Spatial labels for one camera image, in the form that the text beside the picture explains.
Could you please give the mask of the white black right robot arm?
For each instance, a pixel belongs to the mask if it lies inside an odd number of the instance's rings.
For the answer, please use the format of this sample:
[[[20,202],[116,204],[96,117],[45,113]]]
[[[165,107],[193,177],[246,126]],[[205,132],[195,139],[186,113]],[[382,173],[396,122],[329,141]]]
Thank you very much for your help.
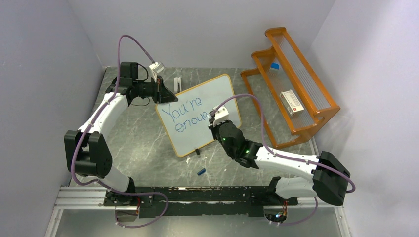
[[[350,172],[332,153],[300,155],[264,147],[262,143],[246,139],[230,120],[209,124],[208,128],[226,154],[240,166],[293,175],[274,179],[273,187],[266,192],[271,204],[290,198],[316,197],[330,205],[343,205],[349,192]]]

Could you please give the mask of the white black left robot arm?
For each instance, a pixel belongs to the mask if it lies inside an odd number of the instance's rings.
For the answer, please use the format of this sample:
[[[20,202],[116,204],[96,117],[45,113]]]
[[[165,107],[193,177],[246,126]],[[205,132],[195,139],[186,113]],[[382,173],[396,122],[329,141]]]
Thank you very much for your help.
[[[178,100],[164,86],[163,78],[159,75],[165,68],[162,63],[153,62],[147,69],[151,81],[139,79],[140,67],[136,62],[120,63],[119,73],[107,87],[96,111],[82,126],[67,131],[64,136],[67,167],[73,180],[81,186],[97,182],[117,193],[117,199],[124,205],[136,201],[137,191],[133,179],[113,166],[106,137],[134,99],[148,98],[155,104]]]

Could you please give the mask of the yellow-framed whiteboard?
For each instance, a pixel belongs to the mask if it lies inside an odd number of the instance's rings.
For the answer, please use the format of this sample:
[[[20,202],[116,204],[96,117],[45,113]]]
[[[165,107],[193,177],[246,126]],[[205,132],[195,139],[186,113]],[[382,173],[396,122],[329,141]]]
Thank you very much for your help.
[[[184,157],[214,140],[208,128],[210,112],[234,95],[229,75],[222,74],[176,94],[177,102],[156,105],[157,114],[178,157]]]

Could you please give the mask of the blue marker cap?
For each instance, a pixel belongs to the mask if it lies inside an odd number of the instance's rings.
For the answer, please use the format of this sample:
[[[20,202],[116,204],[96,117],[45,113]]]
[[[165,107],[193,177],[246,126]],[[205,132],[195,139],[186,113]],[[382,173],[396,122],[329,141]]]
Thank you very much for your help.
[[[197,172],[197,175],[200,176],[200,175],[204,174],[205,172],[206,172],[206,169],[203,168],[199,172]]]

